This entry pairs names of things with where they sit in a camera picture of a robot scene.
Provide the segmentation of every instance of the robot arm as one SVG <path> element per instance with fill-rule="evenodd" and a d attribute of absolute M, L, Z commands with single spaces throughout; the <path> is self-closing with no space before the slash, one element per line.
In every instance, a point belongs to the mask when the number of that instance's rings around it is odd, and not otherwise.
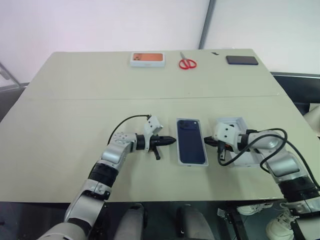
<path fill-rule="evenodd" d="M 81 190 L 69 205 L 64 222 L 51 228 L 39 239 L 87 239 L 99 216 L 104 215 L 106 201 L 127 155 L 136 150 L 153 151 L 158 160 L 160 156 L 157 146 L 170 145 L 176 141 L 171 136 L 158 136 L 162 128 L 158 119 L 151 116 L 144 125 L 144 135 L 115 133 Z"/>
<path fill-rule="evenodd" d="M 267 167 L 267 172 L 271 174 L 274 181 L 279 186 L 284 198 L 287 200 L 286 206 L 293 216 L 298 216 L 297 223 L 301 226 L 318 225 L 320 222 L 320 188 L 315 181 L 311 171 L 309 174 L 302 166 L 301 162 L 291 152 L 285 149 L 288 143 L 285 137 L 280 136 L 273 130 L 247 130 L 246 133 L 236 130 L 236 128 L 218 123 L 214 130 L 213 137 L 206 137 L 205 143 L 218 147 L 218 161 L 222 166 L 236 160 L 236 157 L 225 162 L 225 151 L 233 151 L 241 154 L 243 151 L 255 151 L 260 153 Z"/>

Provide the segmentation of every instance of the blue smartphone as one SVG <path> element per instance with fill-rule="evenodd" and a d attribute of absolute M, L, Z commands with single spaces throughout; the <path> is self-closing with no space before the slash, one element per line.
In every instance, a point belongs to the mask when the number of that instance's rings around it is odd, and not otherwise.
<path fill-rule="evenodd" d="M 207 154 L 199 120 L 178 118 L 176 129 L 180 163 L 207 166 Z"/>

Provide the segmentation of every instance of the scissors handle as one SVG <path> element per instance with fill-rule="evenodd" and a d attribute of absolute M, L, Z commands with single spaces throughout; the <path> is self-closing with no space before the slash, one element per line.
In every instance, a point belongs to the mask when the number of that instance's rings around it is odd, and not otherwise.
<path fill-rule="evenodd" d="M 197 63 L 191 59 L 183 58 L 179 62 L 179 67 L 181 69 L 194 69 L 197 66 Z"/>

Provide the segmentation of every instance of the white wall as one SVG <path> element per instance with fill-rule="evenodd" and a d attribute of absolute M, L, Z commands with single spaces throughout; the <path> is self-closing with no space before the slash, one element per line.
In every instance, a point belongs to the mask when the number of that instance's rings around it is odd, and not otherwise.
<path fill-rule="evenodd" d="M 320 74 L 320 0 L 216 0 L 204 48 L 251 48 L 270 71 Z"/>
<path fill-rule="evenodd" d="M 30 82 L 52 52 L 197 49 L 209 0 L 0 0 L 0 62 Z"/>

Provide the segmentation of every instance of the red scissors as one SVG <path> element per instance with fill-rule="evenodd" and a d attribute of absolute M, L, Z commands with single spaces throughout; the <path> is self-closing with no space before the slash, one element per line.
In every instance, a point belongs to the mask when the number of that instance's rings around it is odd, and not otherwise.
<path fill-rule="evenodd" d="M 185 55 L 180 52 L 181 60 L 179 61 L 179 67 L 181 69 L 194 69 L 197 66 L 197 63 L 191 59 L 185 57 Z"/>

